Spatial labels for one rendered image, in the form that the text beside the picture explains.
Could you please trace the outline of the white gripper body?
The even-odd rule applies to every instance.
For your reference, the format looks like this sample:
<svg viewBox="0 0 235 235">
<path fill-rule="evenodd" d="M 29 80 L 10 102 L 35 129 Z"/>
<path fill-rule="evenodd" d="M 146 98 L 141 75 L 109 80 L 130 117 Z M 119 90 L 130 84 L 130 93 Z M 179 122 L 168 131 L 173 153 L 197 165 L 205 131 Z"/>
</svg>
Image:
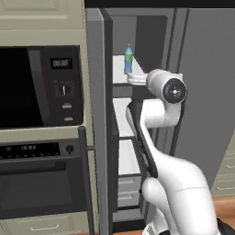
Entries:
<svg viewBox="0 0 235 235">
<path fill-rule="evenodd" d="M 133 74 L 133 73 L 128 73 L 127 74 L 127 81 L 129 84 L 132 85 L 145 85 L 146 84 L 146 78 L 147 74 Z"/>
</svg>

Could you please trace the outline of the wide grey fridge door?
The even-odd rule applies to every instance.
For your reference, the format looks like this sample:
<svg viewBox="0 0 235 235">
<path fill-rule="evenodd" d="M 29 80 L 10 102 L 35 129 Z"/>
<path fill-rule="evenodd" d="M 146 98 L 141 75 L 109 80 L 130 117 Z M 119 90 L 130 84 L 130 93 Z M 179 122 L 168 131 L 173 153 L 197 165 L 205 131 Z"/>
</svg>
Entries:
<svg viewBox="0 0 235 235">
<path fill-rule="evenodd" d="M 172 154 L 196 164 L 213 185 L 235 130 L 235 9 L 191 8 L 178 72 L 187 87 Z"/>
</svg>

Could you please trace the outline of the beige cupboard door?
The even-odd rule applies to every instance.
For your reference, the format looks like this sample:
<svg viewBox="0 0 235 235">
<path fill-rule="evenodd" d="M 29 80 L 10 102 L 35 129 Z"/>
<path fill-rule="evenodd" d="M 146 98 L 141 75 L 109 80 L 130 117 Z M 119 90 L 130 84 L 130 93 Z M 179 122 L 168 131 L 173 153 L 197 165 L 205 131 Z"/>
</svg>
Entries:
<svg viewBox="0 0 235 235">
<path fill-rule="evenodd" d="M 0 29 L 82 29 L 84 0 L 0 0 Z"/>
</svg>

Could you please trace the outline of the blue green water bottle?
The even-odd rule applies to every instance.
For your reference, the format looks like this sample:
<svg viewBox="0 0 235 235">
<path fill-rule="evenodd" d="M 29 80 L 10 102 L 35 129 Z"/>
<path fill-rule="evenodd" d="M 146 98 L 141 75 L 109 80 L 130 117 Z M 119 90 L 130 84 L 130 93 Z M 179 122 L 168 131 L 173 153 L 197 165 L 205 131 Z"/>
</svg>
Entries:
<svg viewBox="0 0 235 235">
<path fill-rule="evenodd" d="M 131 46 L 128 44 L 124 58 L 124 73 L 132 73 L 132 62 L 133 62 L 133 52 Z"/>
</svg>

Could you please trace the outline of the grey fridge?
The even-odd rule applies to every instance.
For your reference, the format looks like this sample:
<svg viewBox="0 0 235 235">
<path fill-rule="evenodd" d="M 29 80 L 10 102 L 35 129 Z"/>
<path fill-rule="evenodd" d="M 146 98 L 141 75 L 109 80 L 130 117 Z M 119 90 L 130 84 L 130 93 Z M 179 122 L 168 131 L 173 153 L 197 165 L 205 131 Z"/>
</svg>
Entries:
<svg viewBox="0 0 235 235">
<path fill-rule="evenodd" d="M 134 73 L 148 73 L 157 68 L 179 73 L 178 65 L 189 9 L 191 8 L 109 9 L 108 14 L 113 20 L 114 54 L 123 54 L 129 44 L 134 54 Z M 154 144 L 171 155 L 176 127 L 151 131 Z"/>
</svg>

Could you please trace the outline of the black microwave oven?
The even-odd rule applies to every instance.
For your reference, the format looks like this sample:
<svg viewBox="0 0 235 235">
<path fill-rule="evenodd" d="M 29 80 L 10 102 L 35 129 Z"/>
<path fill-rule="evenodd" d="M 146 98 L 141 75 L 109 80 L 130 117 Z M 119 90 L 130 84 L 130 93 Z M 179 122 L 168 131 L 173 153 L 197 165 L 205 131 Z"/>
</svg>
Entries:
<svg viewBox="0 0 235 235">
<path fill-rule="evenodd" d="M 0 129 L 83 123 L 78 46 L 0 47 Z"/>
</svg>

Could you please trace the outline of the white fridge drawer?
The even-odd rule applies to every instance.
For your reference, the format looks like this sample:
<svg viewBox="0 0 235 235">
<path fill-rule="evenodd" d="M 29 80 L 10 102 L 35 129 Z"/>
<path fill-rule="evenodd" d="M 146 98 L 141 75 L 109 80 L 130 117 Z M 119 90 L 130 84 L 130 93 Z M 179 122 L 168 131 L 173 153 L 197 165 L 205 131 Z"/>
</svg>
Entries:
<svg viewBox="0 0 235 235">
<path fill-rule="evenodd" d="M 140 183 L 140 176 L 121 177 L 118 179 L 118 207 L 132 207 L 139 204 Z"/>
</svg>

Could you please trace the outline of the beige run of drawers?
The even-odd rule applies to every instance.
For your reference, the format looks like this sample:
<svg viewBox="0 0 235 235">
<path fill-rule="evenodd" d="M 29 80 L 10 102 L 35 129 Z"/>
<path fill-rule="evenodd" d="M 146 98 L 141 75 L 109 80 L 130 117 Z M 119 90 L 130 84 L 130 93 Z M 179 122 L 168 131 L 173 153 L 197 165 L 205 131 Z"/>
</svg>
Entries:
<svg viewBox="0 0 235 235">
<path fill-rule="evenodd" d="M 235 131 L 211 189 L 213 196 L 235 196 Z"/>
</svg>

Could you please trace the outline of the beige drawer front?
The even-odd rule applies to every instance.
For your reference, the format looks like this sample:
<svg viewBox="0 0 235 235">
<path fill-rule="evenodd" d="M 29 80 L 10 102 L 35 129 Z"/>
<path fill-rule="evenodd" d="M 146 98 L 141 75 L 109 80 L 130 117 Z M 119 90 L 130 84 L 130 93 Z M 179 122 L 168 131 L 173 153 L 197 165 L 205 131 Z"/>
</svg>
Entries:
<svg viewBox="0 0 235 235">
<path fill-rule="evenodd" d="M 60 224 L 58 229 L 43 231 L 30 230 L 30 227 L 47 228 L 54 227 L 57 224 Z M 5 219 L 0 221 L 0 225 L 3 230 L 1 235 L 75 235 L 89 233 L 86 212 Z"/>
</svg>

